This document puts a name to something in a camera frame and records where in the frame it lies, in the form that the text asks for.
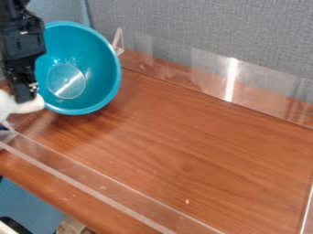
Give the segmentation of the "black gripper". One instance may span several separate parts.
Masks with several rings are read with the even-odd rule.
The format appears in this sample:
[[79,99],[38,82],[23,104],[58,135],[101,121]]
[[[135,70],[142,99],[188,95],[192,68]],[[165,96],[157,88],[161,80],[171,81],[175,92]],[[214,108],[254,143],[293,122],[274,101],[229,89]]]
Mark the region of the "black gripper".
[[2,69],[16,103],[36,98],[36,59],[47,52],[44,23],[26,8],[0,8]]

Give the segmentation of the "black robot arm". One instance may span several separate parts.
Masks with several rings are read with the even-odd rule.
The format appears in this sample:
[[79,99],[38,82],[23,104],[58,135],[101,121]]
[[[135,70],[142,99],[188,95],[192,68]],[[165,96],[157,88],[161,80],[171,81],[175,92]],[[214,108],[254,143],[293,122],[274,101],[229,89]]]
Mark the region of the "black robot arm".
[[0,69],[16,103],[36,98],[36,60],[47,53],[44,22],[28,9],[31,0],[0,0]]

